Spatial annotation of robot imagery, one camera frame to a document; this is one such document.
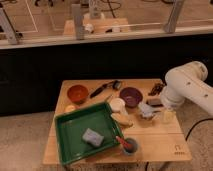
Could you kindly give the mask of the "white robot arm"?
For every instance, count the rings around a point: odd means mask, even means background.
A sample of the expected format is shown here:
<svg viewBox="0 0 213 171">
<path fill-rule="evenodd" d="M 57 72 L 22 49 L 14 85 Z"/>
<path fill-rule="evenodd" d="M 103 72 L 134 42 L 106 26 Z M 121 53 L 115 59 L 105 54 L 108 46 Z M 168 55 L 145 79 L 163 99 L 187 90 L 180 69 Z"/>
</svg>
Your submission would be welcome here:
<svg viewBox="0 0 213 171">
<path fill-rule="evenodd" d="M 170 69 L 160 93 L 163 106 L 176 110 L 189 99 L 213 116 L 213 87 L 205 83 L 207 76 L 207 67 L 199 61 Z"/>
</svg>

